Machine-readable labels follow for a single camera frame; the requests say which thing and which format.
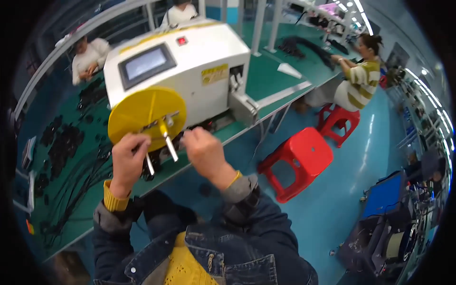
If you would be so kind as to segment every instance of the red power switch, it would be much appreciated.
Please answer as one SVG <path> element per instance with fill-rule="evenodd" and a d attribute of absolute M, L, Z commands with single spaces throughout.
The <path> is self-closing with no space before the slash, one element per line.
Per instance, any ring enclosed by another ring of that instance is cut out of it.
<path fill-rule="evenodd" d="M 177 38 L 177 44 L 179 46 L 183 46 L 183 45 L 187 44 L 187 39 L 184 36 L 179 37 L 179 38 Z"/>

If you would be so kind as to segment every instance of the white sweater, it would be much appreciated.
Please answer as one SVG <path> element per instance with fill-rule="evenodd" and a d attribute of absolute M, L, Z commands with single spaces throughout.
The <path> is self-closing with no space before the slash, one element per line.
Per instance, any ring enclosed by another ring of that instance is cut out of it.
<path fill-rule="evenodd" d="M 198 13 L 195 9 L 195 6 L 192 4 L 188 4 L 185 6 L 184 11 L 177 8 L 176 6 L 172 6 L 163 17 L 163 21 L 161 22 L 161 26 L 167 25 L 176 25 L 186 21 L 189 21 L 193 16 L 197 16 Z"/>
<path fill-rule="evenodd" d="M 104 62 L 111 50 L 109 43 L 104 39 L 96 38 L 87 45 L 87 49 L 83 54 L 77 54 L 73 58 L 72 72 L 73 72 L 73 85 L 78 85 L 81 82 L 79 74 L 87 71 L 90 64 L 96 62 L 98 67 L 95 72 L 103 69 Z"/>

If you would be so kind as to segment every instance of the denim jacket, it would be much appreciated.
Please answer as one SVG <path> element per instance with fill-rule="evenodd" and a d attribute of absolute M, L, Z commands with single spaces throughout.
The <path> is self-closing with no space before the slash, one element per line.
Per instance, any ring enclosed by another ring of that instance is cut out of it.
<path fill-rule="evenodd" d="M 256 187 L 256 176 L 241 177 L 223 197 L 227 203 L 236 203 Z M 162 285 L 174 241 L 182 231 L 186 231 L 185 244 L 194 258 L 220 285 L 318 284 L 316 271 L 298 254 L 287 214 L 263 193 L 239 228 L 205 223 L 185 229 L 170 219 L 173 217 L 165 217 L 157 224 L 161 234 L 134 253 L 132 219 L 119 218 L 100 203 L 94 213 L 95 284 Z"/>

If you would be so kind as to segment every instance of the touchscreen display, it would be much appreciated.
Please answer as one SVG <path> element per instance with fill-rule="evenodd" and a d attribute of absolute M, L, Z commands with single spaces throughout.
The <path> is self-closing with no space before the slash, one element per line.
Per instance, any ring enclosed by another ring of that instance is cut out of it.
<path fill-rule="evenodd" d="M 165 62 L 165 55 L 160 48 L 145 53 L 125 64 L 128 79 L 134 79 L 145 72 L 165 64 Z"/>

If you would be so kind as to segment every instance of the hand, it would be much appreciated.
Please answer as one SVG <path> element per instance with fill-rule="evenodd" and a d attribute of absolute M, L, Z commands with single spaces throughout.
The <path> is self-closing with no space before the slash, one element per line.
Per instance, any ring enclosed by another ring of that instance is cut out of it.
<path fill-rule="evenodd" d="M 224 191 L 237 176 L 225 160 L 222 143 L 201 127 L 185 131 L 182 142 L 196 171 Z"/>
<path fill-rule="evenodd" d="M 114 197 L 125 199 L 130 195 L 133 185 L 141 176 L 149 146 L 148 135 L 128 133 L 113 147 L 113 179 L 109 189 Z"/>
<path fill-rule="evenodd" d="M 334 61 L 335 63 L 339 62 L 339 59 L 343 57 L 338 56 L 338 55 L 331 55 L 331 60 Z"/>
<path fill-rule="evenodd" d="M 89 67 L 87 68 L 87 73 L 89 75 L 92 75 L 92 73 L 95 71 L 95 69 L 98 67 L 98 63 L 96 62 L 93 62 L 89 65 Z"/>
<path fill-rule="evenodd" d="M 79 79 L 86 79 L 88 76 L 89 73 L 87 71 L 84 71 L 79 74 Z"/>

